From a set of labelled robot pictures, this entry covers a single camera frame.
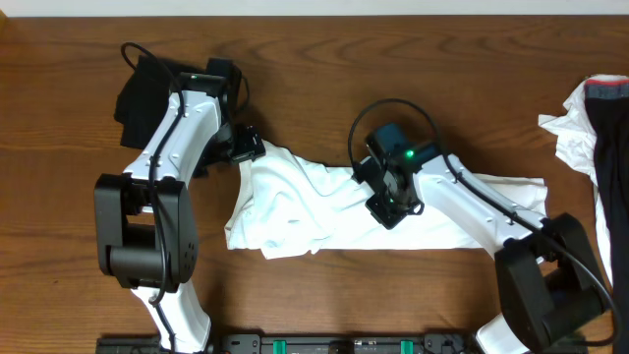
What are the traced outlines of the white printed t-shirt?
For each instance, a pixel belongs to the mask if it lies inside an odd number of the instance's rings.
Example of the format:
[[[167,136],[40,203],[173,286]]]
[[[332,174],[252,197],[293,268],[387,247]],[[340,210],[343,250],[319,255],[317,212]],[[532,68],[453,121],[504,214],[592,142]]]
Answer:
[[[321,249],[447,250],[483,248],[490,255],[530,230],[467,189],[472,184],[536,227],[545,217],[547,188],[541,178],[473,174],[455,155],[425,163],[414,182],[425,203],[391,230],[366,208],[372,195],[349,167],[327,167],[264,145],[265,156],[240,165],[241,186],[225,226],[230,250],[259,250],[268,260]]]

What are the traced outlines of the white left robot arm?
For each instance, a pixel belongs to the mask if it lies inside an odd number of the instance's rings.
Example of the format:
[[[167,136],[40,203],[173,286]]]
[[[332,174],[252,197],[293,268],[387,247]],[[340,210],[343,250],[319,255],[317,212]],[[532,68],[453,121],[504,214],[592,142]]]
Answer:
[[[238,95],[248,88],[240,72],[182,74],[139,157],[123,173],[98,178],[99,267],[143,302],[158,334],[100,338],[97,352],[210,352],[211,319],[192,281],[199,236],[189,184],[209,164],[264,156],[257,130],[233,122],[245,106]]]

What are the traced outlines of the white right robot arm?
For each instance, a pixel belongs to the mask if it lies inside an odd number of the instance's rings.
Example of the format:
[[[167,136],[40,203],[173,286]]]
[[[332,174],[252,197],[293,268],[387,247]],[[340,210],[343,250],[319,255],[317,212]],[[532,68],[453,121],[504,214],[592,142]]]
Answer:
[[[381,225],[391,230],[432,207],[492,257],[501,313],[476,332],[480,352],[573,353],[614,342],[576,334],[614,305],[574,216],[519,205],[435,143],[371,142],[369,150],[351,166],[372,189],[367,208]]]

